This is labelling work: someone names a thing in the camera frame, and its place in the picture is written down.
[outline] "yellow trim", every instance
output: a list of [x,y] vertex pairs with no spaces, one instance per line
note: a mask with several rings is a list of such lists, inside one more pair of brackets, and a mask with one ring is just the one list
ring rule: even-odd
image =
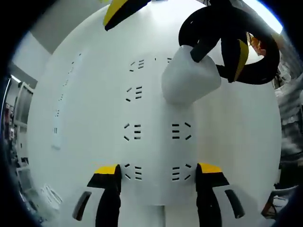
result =
[[248,53],[249,53],[248,45],[240,39],[238,39],[238,41],[240,44],[240,58],[239,58],[237,71],[236,71],[233,81],[236,81],[238,79],[238,77],[239,77],[241,71],[243,70],[244,65],[248,59]]
[[208,163],[199,163],[202,169],[203,174],[210,174],[210,173],[221,173],[222,170],[220,167],[208,164]]
[[99,168],[95,174],[114,174],[117,165],[114,166],[103,166]]
[[109,5],[106,15],[103,20],[103,25],[106,26],[113,15],[127,2],[128,0],[113,0]]

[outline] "light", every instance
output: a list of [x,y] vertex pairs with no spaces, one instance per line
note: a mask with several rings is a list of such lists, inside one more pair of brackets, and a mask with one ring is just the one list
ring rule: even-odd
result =
[[19,80],[18,78],[14,77],[13,75],[11,75],[11,78],[12,78],[14,81],[16,81],[17,83],[20,83],[20,82],[21,82],[21,80]]
[[249,5],[275,32],[280,34],[283,26],[277,18],[257,0],[243,0]]

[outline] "ventilation slot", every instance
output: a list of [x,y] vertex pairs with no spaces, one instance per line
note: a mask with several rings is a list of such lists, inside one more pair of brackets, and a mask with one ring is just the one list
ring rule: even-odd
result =
[[90,198],[90,195],[91,195],[91,192],[84,192],[81,195],[81,197],[80,197],[80,199],[79,199],[79,201],[78,201],[78,203],[77,203],[77,205],[76,205],[76,207],[74,209],[74,212],[72,214],[72,217],[74,219],[76,219],[78,221],[82,220],[84,209],[85,209],[86,204],[87,204],[87,202],[88,202],[88,200]]
[[227,195],[229,202],[231,203],[235,218],[242,218],[245,215],[245,212],[236,193],[233,190],[229,189],[225,191],[225,194]]
[[187,177],[185,177],[184,180],[186,181],[188,178],[190,178],[190,175],[188,175]]

